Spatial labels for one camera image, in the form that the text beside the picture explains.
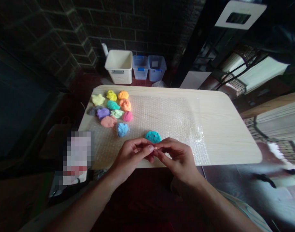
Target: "blue play dough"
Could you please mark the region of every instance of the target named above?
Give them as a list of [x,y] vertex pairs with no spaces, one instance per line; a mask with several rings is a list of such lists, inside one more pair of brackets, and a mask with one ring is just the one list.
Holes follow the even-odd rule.
[[149,131],[146,133],[145,138],[152,143],[159,143],[161,141],[160,135],[155,131]]
[[120,122],[116,127],[117,135],[119,137],[123,137],[127,133],[128,130],[129,130],[129,128],[128,128],[127,123]]
[[114,101],[109,100],[106,104],[106,106],[110,109],[110,110],[119,110],[121,107]]

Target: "orange play dough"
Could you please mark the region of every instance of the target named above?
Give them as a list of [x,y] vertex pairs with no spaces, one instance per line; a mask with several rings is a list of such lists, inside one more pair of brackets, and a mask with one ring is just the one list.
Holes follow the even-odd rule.
[[128,99],[122,99],[119,102],[119,106],[124,110],[124,111],[131,111],[131,104]]
[[128,99],[128,97],[129,97],[129,94],[125,90],[120,91],[118,94],[118,99]]

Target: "plastic storage box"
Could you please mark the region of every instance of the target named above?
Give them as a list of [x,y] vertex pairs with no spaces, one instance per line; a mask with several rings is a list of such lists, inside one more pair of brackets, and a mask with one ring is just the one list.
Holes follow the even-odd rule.
[[147,56],[133,56],[132,59],[134,78],[137,80],[146,80],[148,73]]
[[106,58],[105,68],[114,84],[131,84],[132,51],[110,50]]
[[163,78],[167,70],[166,61],[163,56],[148,56],[148,69],[150,70],[150,81],[156,82]]

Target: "flower-shaped play dough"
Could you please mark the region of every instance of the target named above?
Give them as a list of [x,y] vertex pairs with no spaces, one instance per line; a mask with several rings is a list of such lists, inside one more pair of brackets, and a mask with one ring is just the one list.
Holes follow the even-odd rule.
[[131,121],[132,120],[132,113],[130,111],[126,111],[123,114],[123,120],[124,121]]
[[110,111],[107,108],[102,108],[97,110],[97,116],[102,120],[105,116],[109,116]]
[[118,137],[123,137],[127,131],[129,130],[128,125],[126,123],[120,122],[116,127],[116,132]]
[[120,91],[118,94],[118,99],[128,99],[128,97],[129,97],[129,94],[125,90]]
[[100,122],[100,124],[104,127],[114,127],[116,123],[117,123],[117,120],[113,116],[106,116]]
[[124,110],[124,111],[131,111],[131,104],[128,99],[122,99],[119,102],[119,106]]
[[116,118],[120,118],[123,115],[124,111],[120,111],[120,110],[113,110],[111,111],[110,115],[113,115]]
[[117,96],[116,94],[113,92],[113,90],[109,90],[107,93],[106,93],[106,97],[108,99],[110,99],[111,101],[116,101],[117,100]]
[[149,131],[146,133],[145,138],[152,143],[159,143],[161,141],[160,135],[155,131]]
[[101,95],[92,95],[92,102],[95,106],[101,105],[105,101],[105,98]]
[[121,107],[114,101],[108,101],[106,106],[110,109],[110,110],[119,110]]

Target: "floor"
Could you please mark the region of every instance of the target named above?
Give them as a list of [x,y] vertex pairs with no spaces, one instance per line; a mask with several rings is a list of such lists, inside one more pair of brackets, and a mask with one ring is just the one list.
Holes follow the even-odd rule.
[[[78,127],[93,89],[110,81],[99,74],[84,74],[71,86],[72,94],[64,100],[59,118],[69,116]],[[152,82],[135,80],[131,85],[151,86]],[[285,166],[258,143],[263,154],[260,164],[198,167],[217,189],[227,192],[252,206],[273,231],[295,231],[295,186],[272,188],[253,174],[286,175]],[[121,225],[170,222],[174,231],[198,231],[202,224],[181,199],[170,192],[171,172],[166,168],[137,169],[113,194],[93,230],[118,229]]]

